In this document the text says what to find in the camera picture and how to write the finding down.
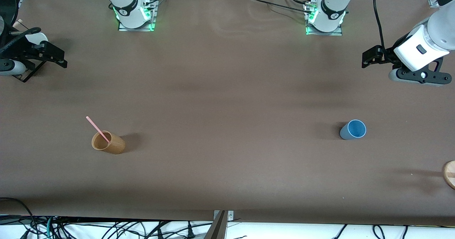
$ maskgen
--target brown table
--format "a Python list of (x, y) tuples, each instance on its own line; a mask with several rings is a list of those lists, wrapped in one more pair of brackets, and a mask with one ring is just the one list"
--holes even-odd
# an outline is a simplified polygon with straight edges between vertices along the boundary
[[(270, 0), (298, 7), (289, 0)], [(26, 84), (0, 78), (0, 195), (36, 215), (453, 224), (455, 84), (396, 83), (361, 69), (379, 43), (372, 0), (342, 37), (254, 0), (165, 0), (156, 31), (118, 32), (108, 0), (25, 0), (18, 18), (65, 50)], [(426, 0), (378, 0), (391, 46)], [(455, 55), (445, 58), (452, 72)], [(127, 153), (92, 149), (95, 130)], [(339, 127), (360, 119), (358, 141)], [(0, 213), (24, 213), (15, 203)]]

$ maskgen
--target pink straw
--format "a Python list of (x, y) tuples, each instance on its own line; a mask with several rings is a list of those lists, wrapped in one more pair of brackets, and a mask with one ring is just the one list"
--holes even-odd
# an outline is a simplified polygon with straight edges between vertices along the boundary
[(101, 136), (109, 143), (109, 139), (106, 138), (104, 133), (96, 126), (96, 124), (90, 119), (90, 117), (86, 116), (86, 119), (93, 125), (93, 127), (100, 133)]

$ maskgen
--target round wooden object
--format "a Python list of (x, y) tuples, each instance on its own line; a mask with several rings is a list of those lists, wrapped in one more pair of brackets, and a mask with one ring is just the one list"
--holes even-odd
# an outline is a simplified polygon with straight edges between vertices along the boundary
[(452, 189), (455, 189), (455, 161), (448, 161), (442, 168), (444, 180)]

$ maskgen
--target cup opening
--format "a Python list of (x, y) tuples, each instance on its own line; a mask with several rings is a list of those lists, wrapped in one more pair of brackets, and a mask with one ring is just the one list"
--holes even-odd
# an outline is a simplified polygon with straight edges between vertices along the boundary
[[(106, 136), (107, 139), (109, 139), (109, 142), (112, 140), (112, 136), (109, 132), (103, 132), (103, 134)], [(109, 145), (109, 143), (107, 143), (103, 136), (101, 136), (101, 134), (98, 133), (93, 142), (93, 145), (96, 149), (103, 150)]]
[(361, 138), (365, 136), (367, 128), (362, 121), (352, 120), (348, 124), (348, 131), (353, 137)]

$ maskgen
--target blue cup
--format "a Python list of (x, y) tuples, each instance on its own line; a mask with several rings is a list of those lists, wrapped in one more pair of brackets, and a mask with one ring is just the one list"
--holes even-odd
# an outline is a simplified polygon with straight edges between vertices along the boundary
[(366, 133), (367, 127), (365, 124), (360, 120), (354, 119), (341, 128), (340, 137), (346, 140), (358, 139), (365, 136)]

